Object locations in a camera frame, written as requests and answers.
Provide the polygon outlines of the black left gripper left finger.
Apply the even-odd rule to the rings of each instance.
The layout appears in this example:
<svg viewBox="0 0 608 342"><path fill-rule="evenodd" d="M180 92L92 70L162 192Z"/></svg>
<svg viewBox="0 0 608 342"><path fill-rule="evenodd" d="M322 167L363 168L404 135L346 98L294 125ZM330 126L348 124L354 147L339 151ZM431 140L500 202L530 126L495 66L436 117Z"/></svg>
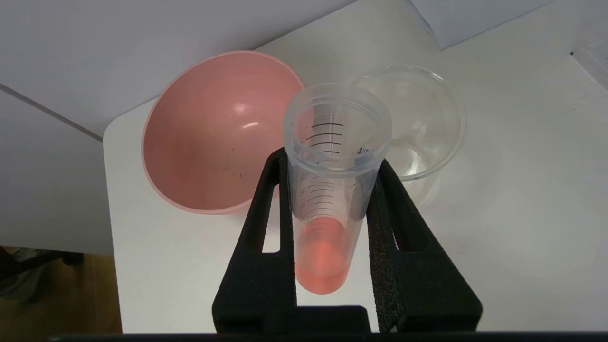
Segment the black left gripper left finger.
<svg viewBox="0 0 608 342"><path fill-rule="evenodd" d="M263 253L275 189L279 250ZM285 149L267 158L234 252L212 304L217 333L261 333L267 318L297 306L295 243Z"/></svg>

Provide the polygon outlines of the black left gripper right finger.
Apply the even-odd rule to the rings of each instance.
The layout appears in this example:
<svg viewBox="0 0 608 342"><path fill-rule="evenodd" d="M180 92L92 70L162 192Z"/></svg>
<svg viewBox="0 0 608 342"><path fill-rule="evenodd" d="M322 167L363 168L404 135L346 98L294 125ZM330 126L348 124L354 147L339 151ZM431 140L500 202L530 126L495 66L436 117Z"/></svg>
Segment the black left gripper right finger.
<svg viewBox="0 0 608 342"><path fill-rule="evenodd" d="M367 208L380 333L474 332L483 307L384 160Z"/></svg>

